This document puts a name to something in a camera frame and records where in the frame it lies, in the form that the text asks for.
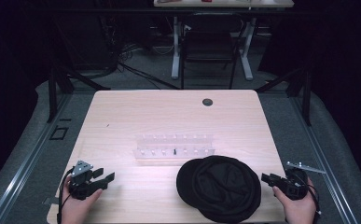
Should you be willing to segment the person's right hand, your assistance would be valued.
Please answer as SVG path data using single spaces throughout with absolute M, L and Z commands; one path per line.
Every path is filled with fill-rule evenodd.
M 311 193 L 301 200 L 292 201 L 278 187 L 273 187 L 272 190 L 284 208 L 288 224 L 313 224 L 316 205 Z

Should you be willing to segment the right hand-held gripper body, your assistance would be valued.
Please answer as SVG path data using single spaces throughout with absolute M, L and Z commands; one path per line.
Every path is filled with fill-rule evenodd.
M 315 200 L 316 196 L 312 192 L 312 187 L 308 184 L 306 172 L 324 174 L 325 171 L 305 165 L 302 162 L 286 163 L 288 169 L 285 170 L 285 177 L 276 176 L 272 180 L 273 186 L 279 188 L 287 198 L 292 201 L 303 199 L 308 193 Z

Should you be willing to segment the black chair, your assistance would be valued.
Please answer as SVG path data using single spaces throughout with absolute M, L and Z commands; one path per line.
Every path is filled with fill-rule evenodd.
M 179 74 L 185 87 L 186 63 L 232 64 L 229 89 L 232 88 L 240 41 L 245 30 L 243 17 L 237 13 L 193 13 L 182 22 Z

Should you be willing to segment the white-legged desk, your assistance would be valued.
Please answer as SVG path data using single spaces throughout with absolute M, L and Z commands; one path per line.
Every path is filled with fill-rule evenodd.
M 181 7 L 181 8 L 224 8 L 245 9 L 247 12 L 258 9 L 283 9 L 294 6 L 293 0 L 154 0 L 155 7 Z M 246 80 L 252 80 L 253 74 L 248 61 L 248 51 L 256 27 L 256 18 L 246 23 L 245 44 L 240 50 L 243 72 Z

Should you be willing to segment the clear acrylic peg rack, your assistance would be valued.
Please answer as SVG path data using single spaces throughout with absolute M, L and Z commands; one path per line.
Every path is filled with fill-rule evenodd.
M 133 150 L 134 157 L 142 160 L 198 159 L 214 154 L 213 136 L 208 134 L 137 135 Z

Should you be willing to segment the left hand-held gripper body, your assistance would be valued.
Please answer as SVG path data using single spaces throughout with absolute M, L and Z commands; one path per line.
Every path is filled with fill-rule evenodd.
M 85 200 L 97 189 L 97 182 L 92 182 L 93 166 L 85 161 L 78 161 L 71 173 L 69 192 L 75 199 Z

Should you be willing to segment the black cap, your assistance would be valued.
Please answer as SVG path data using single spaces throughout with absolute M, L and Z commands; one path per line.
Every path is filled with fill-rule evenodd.
M 186 204 L 219 223 L 245 221 L 261 203 L 257 174 L 245 163 L 225 156 L 187 161 L 177 173 L 176 189 Z

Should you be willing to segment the black metal frame stand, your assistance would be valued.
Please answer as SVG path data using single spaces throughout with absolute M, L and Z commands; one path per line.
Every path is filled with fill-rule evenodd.
M 65 94 L 72 94 L 74 86 L 70 81 L 73 77 L 87 86 L 92 87 L 96 91 L 108 91 L 107 87 L 104 87 L 91 79 L 84 77 L 74 69 L 71 69 L 64 65 L 55 63 L 49 74 L 49 118 L 48 122 L 52 122 L 58 113 L 58 102 L 57 102 L 57 88 Z
M 302 93 L 302 105 L 301 105 L 301 116 L 308 126 L 311 126 L 310 120 L 310 105 L 311 105 L 311 85 L 312 85 L 312 74 L 305 68 L 297 68 L 284 76 L 277 77 L 276 79 L 269 81 L 267 84 L 256 89 L 256 92 L 262 93 L 271 88 L 279 85 L 284 81 L 289 81 L 288 87 L 285 93 L 288 97 L 297 97 L 300 91 Z

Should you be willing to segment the person's left hand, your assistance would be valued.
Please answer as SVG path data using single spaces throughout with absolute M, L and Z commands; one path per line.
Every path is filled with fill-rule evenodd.
M 61 224 L 83 224 L 92 206 L 98 201 L 103 191 L 96 190 L 85 200 L 78 200 L 70 196 L 69 185 L 62 188 L 62 217 Z

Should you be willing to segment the aluminium floor rail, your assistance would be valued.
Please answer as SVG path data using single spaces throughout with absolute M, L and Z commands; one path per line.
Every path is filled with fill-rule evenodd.
M 344 224 L 358 224 L 358 221 L 354 215 L 354 212 L 351 206 L 348 203 L 348 200 L 345 197 L 344 191 L 340 186 L 337 178 L 335 177 L 331 166 L 326 159 L 326 155 L 313 131 L 312 126 L 309 126 L 304 120 L 301 112 L 300 102 L 295 98 L 289 99 L 290 104 L 295 110 L 295 113 L 306 132 L 311 144 L 312 144 L 312 154 L 314 155 L 317 167 L 323 171 L 322 177 L 325 180 L 328 191 L 331 195 L 331 198 L 334 204 L 339 211 L 340 217 Z
M 43 96 L 38 99 L 31 119 L 0 171 L 0 223 L 7 218 L 7 214 L 19 197 L 71 97 L 71 94 L 60 96 L 56 106 L 57 111 L 51 119 L 49 99 Z

